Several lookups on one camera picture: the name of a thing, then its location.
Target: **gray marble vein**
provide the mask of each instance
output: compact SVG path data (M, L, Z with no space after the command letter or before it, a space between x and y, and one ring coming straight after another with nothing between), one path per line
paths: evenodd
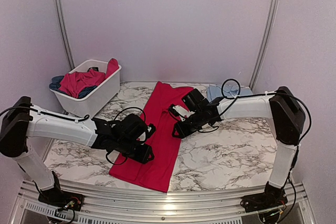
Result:
M206 96L207 85L171 83L173 87L193 86ZM154 82L129 82L97 115L112 120L130 106L144 108ZM137 110L127 110L122 118ZM170 181L171 191L218 190L263 185L267 182L276 153L276 142L264 119L237 119L217 123L211 133L194 133L182 140ZM106 151L56 140L45 161L62 179L117 188L145 188L126 183L108 174L111 164ZM112 152L109 158L118 156Z

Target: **marble tabletop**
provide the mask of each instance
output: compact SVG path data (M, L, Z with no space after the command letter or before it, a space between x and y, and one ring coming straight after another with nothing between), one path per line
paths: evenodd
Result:
M154 82L127 82L120 92L96 115L112 120L130 106L144 108ZM207 85L171 83L173 87L192 86L206 96ZM138 113L128 110L127 113ZM216 123L215 132L194 133L181 142L169 191L233 189L264 185L270 176L276 154L276 142L264 119L236 119ZM124 182L108 174L111 164L106 151L76 143L55 140L45 164L61 179L117 188L145 188ZM109 158L114 161L118 153Z

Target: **white laundry basket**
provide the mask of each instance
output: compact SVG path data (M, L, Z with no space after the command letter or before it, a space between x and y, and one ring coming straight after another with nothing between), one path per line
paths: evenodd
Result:
M98 67L100 72L106 73L107 65L108 63L104 61L87 60L69 73L73 73L75 71L87 72L91 67ZM56 90L51 89L51 91L55 93L59 103L67 112L80 117L84 117L88 114L92 118L112 99L112 97L114 97L119 92L120 69L121 66L119 65L119 69L116 72L114 72L104 82L102 82L98 87L96 87L92 92L82 99L70 97Z

